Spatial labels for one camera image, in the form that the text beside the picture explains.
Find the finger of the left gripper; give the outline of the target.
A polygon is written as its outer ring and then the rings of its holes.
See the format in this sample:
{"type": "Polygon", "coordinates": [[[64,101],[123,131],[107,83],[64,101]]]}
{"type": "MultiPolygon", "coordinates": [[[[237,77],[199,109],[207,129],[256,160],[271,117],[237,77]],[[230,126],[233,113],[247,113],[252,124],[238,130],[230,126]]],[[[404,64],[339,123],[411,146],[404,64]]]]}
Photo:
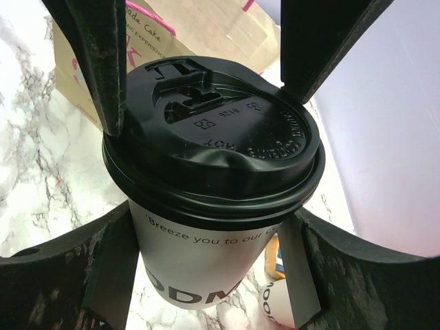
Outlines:
{"type": "Polygon", "coordinates": [[[47,0],[73,49],[104,132],[118,136],[127,104],[126,2],[47,0]]]}
{"type": "Polygon", "coordinates": [[[283,89],[305,104],[392,0],[281,1],[283,89]]]}

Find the black coffee cup lid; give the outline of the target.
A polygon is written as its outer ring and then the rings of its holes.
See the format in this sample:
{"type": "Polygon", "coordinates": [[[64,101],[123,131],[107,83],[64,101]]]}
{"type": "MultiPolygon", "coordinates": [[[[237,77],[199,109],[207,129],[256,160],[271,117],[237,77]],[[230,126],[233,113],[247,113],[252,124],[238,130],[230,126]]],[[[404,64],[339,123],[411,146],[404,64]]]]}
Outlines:
{"type": "Polygon", "coordinates": [[[313,195],[325,169],[317,124],[299,101],[206,56],[130,71],[122,132],[104,135],[102,155],[129,200],[207,230],[276,223],[313,195]]]}

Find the white paper cup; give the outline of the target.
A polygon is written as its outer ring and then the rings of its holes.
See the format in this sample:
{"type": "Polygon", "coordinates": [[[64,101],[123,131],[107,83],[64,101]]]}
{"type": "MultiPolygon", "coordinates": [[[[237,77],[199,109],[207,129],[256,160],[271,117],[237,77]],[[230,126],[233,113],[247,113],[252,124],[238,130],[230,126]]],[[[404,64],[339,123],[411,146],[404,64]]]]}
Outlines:
{"type": "Polygon", "coordinates": [[[269,320],[291,329],[296,328],[285,279],[264,285],[261,288],[258,303],[269,320]]]}
{"type": "Polygon", "coordinates": [[[236,221],[202,229],[181,216],[163,218],[129,203],[147,276],[159,295],[182,309],[204,309],[240,284],[282,222],[239,230],[236,221]]]}

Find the pink paper bag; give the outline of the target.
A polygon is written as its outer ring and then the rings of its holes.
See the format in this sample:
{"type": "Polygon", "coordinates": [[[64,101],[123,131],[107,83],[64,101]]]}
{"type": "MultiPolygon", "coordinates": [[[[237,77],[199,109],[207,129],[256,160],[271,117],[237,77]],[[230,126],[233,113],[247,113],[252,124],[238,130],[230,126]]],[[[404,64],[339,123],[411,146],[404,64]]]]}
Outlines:
{"type": "MultiPolygon", "coordinates": [[[[126,72],[162,58],[198,55],[261,74],[280,56],[281,30],[255,1],[125,2],[126,72]]],[[[57,90],[103,130],[76,55],[54,19],[53,36],[57,90]]]]}

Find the blue orange sponge pack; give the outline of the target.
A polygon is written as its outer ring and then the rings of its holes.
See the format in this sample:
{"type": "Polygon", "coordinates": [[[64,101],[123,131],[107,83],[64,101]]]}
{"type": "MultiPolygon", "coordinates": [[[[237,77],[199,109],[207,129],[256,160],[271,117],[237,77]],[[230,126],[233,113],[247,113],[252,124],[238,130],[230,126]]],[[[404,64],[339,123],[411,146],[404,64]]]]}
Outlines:
{"type": "Polygon", "coordinates": [[[275,280],[285,279],[283,258],[278,235],[274,235],[265,248],[265,272],[275,280]]]}

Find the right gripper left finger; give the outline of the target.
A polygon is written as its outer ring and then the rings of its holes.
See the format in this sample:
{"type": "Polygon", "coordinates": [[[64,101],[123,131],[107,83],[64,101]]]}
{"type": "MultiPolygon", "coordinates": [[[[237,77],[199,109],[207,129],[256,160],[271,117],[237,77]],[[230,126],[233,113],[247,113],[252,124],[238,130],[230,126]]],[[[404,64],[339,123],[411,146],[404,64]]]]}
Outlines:
{"type": "Polygon", "coordinates": [[[1,259],[2,329],[125,329],[139,247],[127,202],[1,259]]]}

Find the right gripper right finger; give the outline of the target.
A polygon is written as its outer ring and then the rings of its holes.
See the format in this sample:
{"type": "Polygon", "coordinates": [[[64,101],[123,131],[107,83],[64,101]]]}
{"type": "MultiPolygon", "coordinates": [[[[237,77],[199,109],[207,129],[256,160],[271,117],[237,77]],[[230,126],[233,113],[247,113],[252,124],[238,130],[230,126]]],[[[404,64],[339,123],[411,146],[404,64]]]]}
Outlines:
{"type": "Polygon", "coordinates": [[[376,245],[304,208],[278,236],[297,329],[439,328],[439,257],[376,245]]]}

